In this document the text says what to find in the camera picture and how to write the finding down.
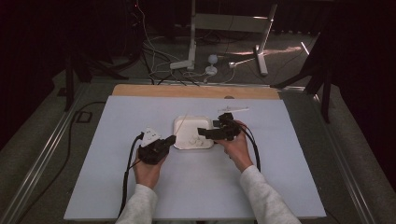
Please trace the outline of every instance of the white plastic container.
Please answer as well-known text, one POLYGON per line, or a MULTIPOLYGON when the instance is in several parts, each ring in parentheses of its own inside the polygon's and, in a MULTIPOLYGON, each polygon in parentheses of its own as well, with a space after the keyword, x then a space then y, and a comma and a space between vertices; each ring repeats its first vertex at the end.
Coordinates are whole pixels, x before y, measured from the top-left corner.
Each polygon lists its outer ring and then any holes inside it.
POLYGON ((204 136, 199 135, 198 128, 213 129, 212 120, 204 116, 177 117, 174 123, 174 135, 177 137, 174 144, 175 148, 205 149, 213 147, 213 140, 205 139, 204 136))

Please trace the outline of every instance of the hand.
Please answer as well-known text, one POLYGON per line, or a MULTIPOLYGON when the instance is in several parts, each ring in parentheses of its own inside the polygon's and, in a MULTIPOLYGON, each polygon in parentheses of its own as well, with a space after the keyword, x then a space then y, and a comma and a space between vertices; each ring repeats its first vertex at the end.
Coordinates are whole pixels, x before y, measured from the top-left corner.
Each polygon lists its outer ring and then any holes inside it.
POLYGON ((134 178, 136 184, 141 184, 151 189, 157 185, 158 179, 160 178, 161 166, 165 162, 166 157, 164 157, 158 164, 150 165, 142 161, 138 161, 138 155, 136 154, 136 159, 134 162, 138 162, 134 166, 134 178))
MULTIPOLYGON (((236 120, 236 122, 241 124, 242 127, 246 126, 239 120, 236 120)), ((241 173, 253 165, 248 154, 248 142, 244 132, 238 134, 233 141, 216 140, 215 142, 224 146, 224 152, 230 156, 241 173)))

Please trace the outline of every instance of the metal rail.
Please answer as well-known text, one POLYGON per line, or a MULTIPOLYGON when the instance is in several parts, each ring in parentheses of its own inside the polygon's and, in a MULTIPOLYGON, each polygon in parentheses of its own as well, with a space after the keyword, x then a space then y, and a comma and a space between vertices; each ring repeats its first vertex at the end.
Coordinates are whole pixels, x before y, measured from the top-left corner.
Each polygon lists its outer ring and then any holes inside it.
POLYGON ((73 113, 76 110, 76 104, 84 92, 88 89, 88 83, 80 83, 80 86, 76 92, 76 100, 71 105, 68 112, 64 112, 54 131, 52 132, 47 144, 42 149, 40 155, 35 160, 35 163, 30 168, 29 172, 23 179, 17 193, 14 195, 11 203, 8 205, 6 212, 3 214, 0 223, 1 224, 13 224, 20 218, 21 212, 29 200, 35 185, 37 184, 40 176, 45 170, 50 158, 58 146, 64 131, 66 130, 68 123, 73 118, 73 113))
MULTIPOLYGON (((312 100, 313 107, 315 108, 315 112, 321 117, 321 112, 319 110, 319 98, 317 95, 314 96, 312 100)), ((366 200, 364 199, 364 195, 361 191, 361 188, 356 181, 352 171, 347 162, 344 151, 341 149, 341 146, 336 141, 335 134, 332 130, 330 124, 326 124, 324 120, 321 121, 321 125, 326 135, 330 139, 330 144, 332 145, 332 153, 335 157, 335 162, 340 170, 341 176, 344 178, 344 182, 346 183, 346 188, 349 191, 349 195, 352 199, 352 202, 355 204, 356 210, 358 211, 359 216, 361 217, 361 222, 363 224, 375 224, 377 221, 369 208, 366 200)))

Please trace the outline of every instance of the person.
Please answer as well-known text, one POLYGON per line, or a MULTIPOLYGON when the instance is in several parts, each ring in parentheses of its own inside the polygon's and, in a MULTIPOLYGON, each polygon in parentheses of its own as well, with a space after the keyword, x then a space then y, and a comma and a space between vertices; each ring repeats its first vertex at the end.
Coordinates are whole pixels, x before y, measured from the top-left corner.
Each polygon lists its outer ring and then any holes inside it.
MULTIPOLYGON (((248 143, 243 132, 233 141, 217 140, 224 152, 241 172, 240 184, 247 195, 258 223, 297 224, 299 219, 289 210, 281 196, 266 182, 248 154, 248 143)), ((166 157, 156 165, 139 162, 134 166, 136 186, 134 195, 125 205, 117 224, 151 223, 158 201, 154 192, 166 157)))

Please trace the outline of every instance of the metal stand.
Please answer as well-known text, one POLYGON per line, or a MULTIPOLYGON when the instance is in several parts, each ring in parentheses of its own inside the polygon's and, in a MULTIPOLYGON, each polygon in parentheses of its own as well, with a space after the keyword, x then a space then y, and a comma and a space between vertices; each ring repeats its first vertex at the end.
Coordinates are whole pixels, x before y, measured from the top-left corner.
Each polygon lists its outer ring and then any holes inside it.
POLYGON ((300 72, 298 75, 291 77, 283 82, 275 85, 271 85, 271 88, 283 89, 290 84, 303 79, 304 77, 311 76, 308 85, 306 85, 304 91, 307 94, 317 94, 320 87, 323 85, 323 96, 321 102, 321 115, 327 123, 329 120, 329 102, 330 102, 330 90, 332 84, 332 73, 327 69, 324 69, 321 65, 315 65, 309 69, 300 72))
POLYGON ((78 78, 81 82, 90 82, 92 78, 92 74, 90 66, 101 70, 106 75, 113 77, 118 80, 125 80, 128 77, 123 77, 116 72, 108 69, 101 63, 92 59, 90 56, 81 52, 77 48, 75 48, 65 37, 61 37, 62 46, 64 46, 64 57, 65 57, 65 74, 66 74, 66 88, 65 88, 65 97, 66 97, 66 106, 64 111, 68 111, 71 105, 74 103, 74 72, 78 75, 78 78))
POLYGON ((257 62, 260 67, 260 73, 263 76, 268 74, 267 66, 264 60, 263 50, 267 41, 268 35, 271 31, 271 26, 274 21, 277 4, 271 5, 271 10, 268 17, 244 17, 244 16, 230 16, 230 15, 215 15, 215 14, 201 14, 195 12, 195 0, 191 0, 191 39, 189 59, 178 63, 171 63, 171 69, 178 69, 187 67, 188 70, 194 69, 195 63, 195 29, 209 29, 209 30, 226 30, 226 31, 241 31, 262 33, 262 42, 254 48, 257 62))

